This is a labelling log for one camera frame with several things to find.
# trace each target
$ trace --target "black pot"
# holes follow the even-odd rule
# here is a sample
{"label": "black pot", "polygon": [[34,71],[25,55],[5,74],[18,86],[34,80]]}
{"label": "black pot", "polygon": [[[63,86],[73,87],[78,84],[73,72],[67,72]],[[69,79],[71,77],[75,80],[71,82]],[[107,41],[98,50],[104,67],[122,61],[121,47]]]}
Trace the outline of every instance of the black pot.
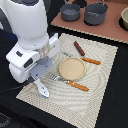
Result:
{"label": "black pot", "polygon": [[66,21],[75,21],[80,18],[80,6],[77,4],[68,4],[65,0],[65,5],[60,9],[61,18]]}
{"label": "black pot", "polygon": [[98,0],[94,4],[89,4],[85,8],[84,20],[92,25],[99,25],[105,20],[107,7],[103,4],[98,4]]}

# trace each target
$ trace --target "round wooden dish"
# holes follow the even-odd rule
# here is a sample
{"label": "round wooden dish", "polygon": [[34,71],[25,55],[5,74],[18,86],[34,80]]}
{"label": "round wooden dish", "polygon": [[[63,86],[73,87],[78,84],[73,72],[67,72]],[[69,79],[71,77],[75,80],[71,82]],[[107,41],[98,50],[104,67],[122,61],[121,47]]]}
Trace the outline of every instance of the round wooden dish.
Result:
{"label": "round wooden dish", "polygon": [[78,80],[86,73],[86,65],[83,60],[69,57],[59,64],[59,73],[66,80]]}

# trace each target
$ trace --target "metal handle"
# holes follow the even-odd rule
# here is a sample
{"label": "metal handle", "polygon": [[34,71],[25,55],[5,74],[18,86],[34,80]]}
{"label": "metal handle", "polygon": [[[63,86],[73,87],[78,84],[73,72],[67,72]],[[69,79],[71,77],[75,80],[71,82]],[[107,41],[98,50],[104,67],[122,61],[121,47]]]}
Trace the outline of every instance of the metal handle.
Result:
{"label": "metal handle", "polygon": [[[99,1],[99,0],[96,1],[96,4],[98,4],[98,1]],[[103,5],[104,5],[104,0],[101,0],[101,1],[103,1]]]}

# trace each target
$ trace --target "dark table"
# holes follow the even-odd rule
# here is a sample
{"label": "dark table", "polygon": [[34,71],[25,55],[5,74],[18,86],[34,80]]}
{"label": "dark table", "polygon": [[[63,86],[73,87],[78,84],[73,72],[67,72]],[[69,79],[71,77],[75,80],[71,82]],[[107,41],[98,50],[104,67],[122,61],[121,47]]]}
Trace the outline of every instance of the dark table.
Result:
{"label": "dark table", "polygon": [[[95,128],[128,128],[128,44],[51,26],[52,20],[63,4],[63,0],[51,2],[47,13],[48,34],[56,32],[60,36],[61,33],[66,33],[118,47]],[[0,30],[0,91],[22,85],[12,78],[9,62],[5,57],[16,42],[15,35]],[[21,89],[0,95],[0,112],[29,127],[74,128],[65,121],[16,99]]]}

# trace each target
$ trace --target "black cable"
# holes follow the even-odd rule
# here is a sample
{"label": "black cable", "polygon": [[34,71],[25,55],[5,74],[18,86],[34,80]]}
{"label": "black cable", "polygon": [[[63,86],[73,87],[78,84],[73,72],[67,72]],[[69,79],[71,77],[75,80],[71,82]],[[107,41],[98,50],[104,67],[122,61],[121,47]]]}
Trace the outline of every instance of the black cable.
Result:
{"label": "black cable", "polygon": [[7,91],[11,91],[11,90],[15,90],[15,89],[22,88],[22,87],[24,87],[24,86],[26,86],[26,85],[28,85],[28,83],[27,83],[27,82],[25,82],[25,83],[24,83],[23,85],[21,85],[21,86],[6,89],[6,90],[4,90],[4,91],[0,92],[0,95],[1,95],[1,94],[3,94],[3,93],[5,93],[5,92],[7,92]]}

